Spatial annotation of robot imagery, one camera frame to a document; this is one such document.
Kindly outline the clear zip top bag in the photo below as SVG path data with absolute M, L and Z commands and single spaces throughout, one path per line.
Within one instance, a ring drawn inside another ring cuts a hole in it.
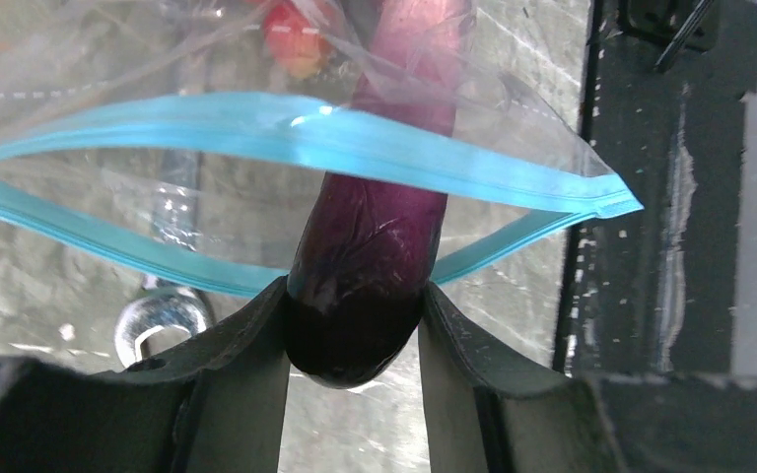
M 161 154 L 202 155 L 189 285 L 250 298 L 291 271 L 328 173 L 447 196 L 429 280 L 642 206 L 535 91 L 499 1 L 454 91 L 373 55 L 380 1 L 292 1 L 331 44 L 298 80 L 261 24 L 278 1 L 0 1 L 0 220 L 137 271 Z

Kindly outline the chrome combination wrench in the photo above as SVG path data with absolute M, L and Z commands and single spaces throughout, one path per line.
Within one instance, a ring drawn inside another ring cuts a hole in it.
M 170 149 L 161 154 L 148 192 L 150 243 L 142 257 L 141 292 L 120 312 L 113 347 L 125 368 L 148 359 L 149 339 L 165 330 L 193 337 L 215 323 L 212 309 L 180 265 L 195 260 L 202 155 Z

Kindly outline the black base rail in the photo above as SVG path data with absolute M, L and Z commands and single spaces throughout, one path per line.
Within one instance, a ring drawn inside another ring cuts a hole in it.
M 582 135 L 642 203 L 569 235 L 559 372 L 728 372 L 757 1 L 596 1 Z

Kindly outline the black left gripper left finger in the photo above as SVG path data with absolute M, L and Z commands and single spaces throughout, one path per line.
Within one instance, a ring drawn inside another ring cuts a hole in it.
M 276 471 L 285 290 L 124 372 L 0 357 L 0 472 Z

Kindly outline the red fake lychee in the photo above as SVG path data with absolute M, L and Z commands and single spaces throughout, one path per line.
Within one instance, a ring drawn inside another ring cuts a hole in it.
M 274 61 L 295 79 L 318 74 L 330 59 L 331 44 L 292 1 L 278 1 L 263 19 L 261 28 Z

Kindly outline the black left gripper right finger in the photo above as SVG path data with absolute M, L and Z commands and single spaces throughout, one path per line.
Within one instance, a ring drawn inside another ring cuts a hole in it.
M 435 472 L 757 472 L 757 377 L 569 377 L 495 338 L 435 285 L 422 310 Z

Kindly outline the purple fake eggplant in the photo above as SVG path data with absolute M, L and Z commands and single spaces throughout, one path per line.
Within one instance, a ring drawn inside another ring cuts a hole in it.
M 430 88 L 454 91 L 473 22 L 468 1 L 380 1 L 370 51 Z M 447 196 L 328 173 L 287 281 L 291 363 L 335 389 L 363 385 L 417 327 Z

